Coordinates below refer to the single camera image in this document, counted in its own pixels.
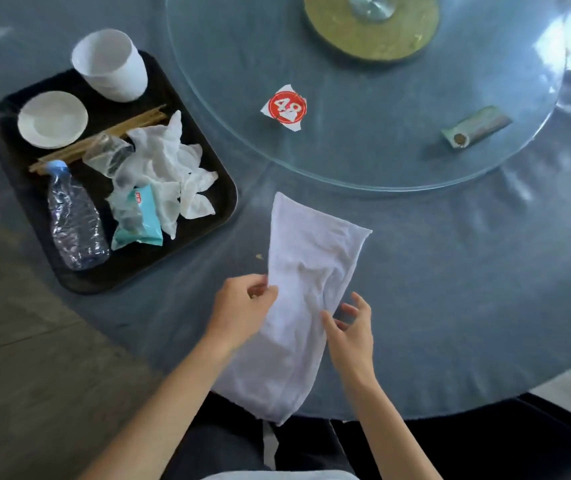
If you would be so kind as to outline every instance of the white cup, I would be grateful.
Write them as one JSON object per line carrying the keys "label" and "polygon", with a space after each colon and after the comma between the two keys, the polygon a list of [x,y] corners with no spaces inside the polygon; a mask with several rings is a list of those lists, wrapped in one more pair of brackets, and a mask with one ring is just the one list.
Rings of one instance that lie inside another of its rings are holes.
{"label": "white cup", "polygon": [[72,51],[72,65],[94,90],[112,101],[134,101],[148,87],[141,55],[119,30],[100,30],[85,37]]}

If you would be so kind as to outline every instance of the teal tissue packet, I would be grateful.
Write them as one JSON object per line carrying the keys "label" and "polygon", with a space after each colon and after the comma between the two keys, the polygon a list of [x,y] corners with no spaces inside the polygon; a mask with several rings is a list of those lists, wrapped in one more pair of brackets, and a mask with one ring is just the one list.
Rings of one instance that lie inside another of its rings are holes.
{"label": "teal tissue packet", "polygon": [[107,198],[112,215],[119,223],[112,238],[115,251],[131,242],[142,242],[153,246],[163,245],[161,223],[150,185],[133,189],[128,193],[115,191]]}

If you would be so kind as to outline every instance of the gray floor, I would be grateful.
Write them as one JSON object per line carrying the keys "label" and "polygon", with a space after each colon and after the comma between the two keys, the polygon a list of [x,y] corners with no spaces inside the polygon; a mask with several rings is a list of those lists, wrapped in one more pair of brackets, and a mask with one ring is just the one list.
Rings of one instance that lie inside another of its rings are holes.
{"label": "gray floor", "polygon": [[[159,380],[37,281],[0,226],[0,480],[73,478]],[[571,410],[571,372],[537,393]]]}

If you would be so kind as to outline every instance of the chopsticks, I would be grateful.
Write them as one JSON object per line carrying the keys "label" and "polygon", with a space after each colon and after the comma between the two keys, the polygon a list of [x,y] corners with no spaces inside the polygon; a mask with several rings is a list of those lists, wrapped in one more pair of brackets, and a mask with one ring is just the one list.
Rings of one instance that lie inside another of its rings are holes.
{"label": "chopsticks", "polygon": [[[127,134],[128,131],[133,130],[135,128],[145,128],[148,126],[153,126],[157,123],[161,123],[163,120],[166,120],[168,116],[161,112],[161,109],[165,106],[161,105],[150,111],[146,111],[138,116],[130,118],[129,120],[123,121],[112,128],[108,128],[103,130],[102,133],[107,133],[112,136],[122,137]],[[39,158],[39,160],[30,165],[29,170],[30,173],[38,173],[39,175],[46,175],[47,172],[45,170],[45,164],[52,161],[52,160],[62,160],[66,162],[68,165],[76,160],[80,160],[85,155],[85,152],[88,151],[89,147],[92,146],[96,139],[97,135],[93,135],[77,141],[65,148],[55,151],[54,153],[50,153],[44,157]]]}

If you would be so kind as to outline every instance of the white saucer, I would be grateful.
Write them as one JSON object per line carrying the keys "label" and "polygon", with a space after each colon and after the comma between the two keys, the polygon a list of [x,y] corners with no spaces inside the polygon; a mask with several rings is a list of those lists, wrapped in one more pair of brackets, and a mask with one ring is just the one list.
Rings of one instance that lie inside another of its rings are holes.
{"label": "white saucer", "polygon": [[78,140],[88,112],[78,97],[62,91],[39,94],[18,113],[18,132],[37,148],[62,148]]}

